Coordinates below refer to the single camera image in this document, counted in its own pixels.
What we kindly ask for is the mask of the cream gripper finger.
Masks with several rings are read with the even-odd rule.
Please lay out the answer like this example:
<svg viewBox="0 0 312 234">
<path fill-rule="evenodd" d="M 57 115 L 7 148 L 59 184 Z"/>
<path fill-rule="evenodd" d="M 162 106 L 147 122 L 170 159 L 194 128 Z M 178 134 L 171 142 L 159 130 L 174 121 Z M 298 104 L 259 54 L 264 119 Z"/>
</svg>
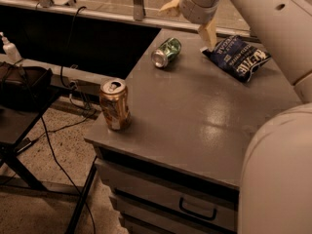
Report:
<svg viewBox="0 0 312 234">
<path fill-rule="evenodd" d="M 158 15 L 161 17 L 178 17 L 180 15 L 179 0 L 172 0 L 163 5 Z"/>
<path fill-rule="evenodd" d="M 198 28 L 198 34 L 205 43 L 209 51 L 215 48 L 216 39 L 216 22 L 215 19 L 211 19 L 206 24 L 202 24 Z"/>
</svg>

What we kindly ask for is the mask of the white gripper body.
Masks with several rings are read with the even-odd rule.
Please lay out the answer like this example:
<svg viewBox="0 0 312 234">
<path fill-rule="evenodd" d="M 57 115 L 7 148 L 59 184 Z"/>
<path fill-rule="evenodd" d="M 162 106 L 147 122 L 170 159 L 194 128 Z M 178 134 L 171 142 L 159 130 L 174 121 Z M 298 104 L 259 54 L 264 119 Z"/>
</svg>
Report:
<svg viewBox="0 0 312 234">
<path fill-rule="evenodd" d="M 205 24 L 214 16 L 219 0 L 179 0 L 179 10 L 190 22 Z"/>
</svg>

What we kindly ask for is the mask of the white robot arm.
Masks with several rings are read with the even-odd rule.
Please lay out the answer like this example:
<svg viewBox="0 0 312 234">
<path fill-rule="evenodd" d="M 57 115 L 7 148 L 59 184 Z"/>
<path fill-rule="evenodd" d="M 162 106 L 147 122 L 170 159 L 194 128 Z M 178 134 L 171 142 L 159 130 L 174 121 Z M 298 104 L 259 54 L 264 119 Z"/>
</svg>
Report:
<svg viewBox="0 0 312 234">
<path fill-rule="evenodd" d="M 219 0 L 173 0 L 163 15 L 183 15 L 215 42 Z M 267 85 L 277 115 L 253 136 L 241 171 L 238 234 L 312 234 L 312 14 L 305 0 L 230 0 L 281 70 Z"/>
</svg>

